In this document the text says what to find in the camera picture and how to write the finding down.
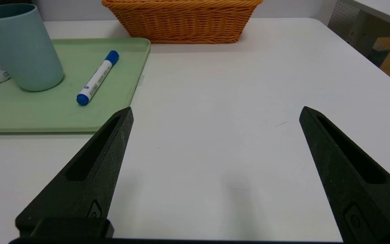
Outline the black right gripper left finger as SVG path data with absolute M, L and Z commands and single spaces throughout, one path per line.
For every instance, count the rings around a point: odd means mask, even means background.
M 107 219 L 134 122 L 117 111 L 16 217 L 21 236 L 112 236 Z

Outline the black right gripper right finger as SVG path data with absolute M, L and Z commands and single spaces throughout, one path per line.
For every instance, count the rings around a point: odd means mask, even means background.
M 321 112 L 299 122 L 343 241 L 390 243 L 390 173 Z

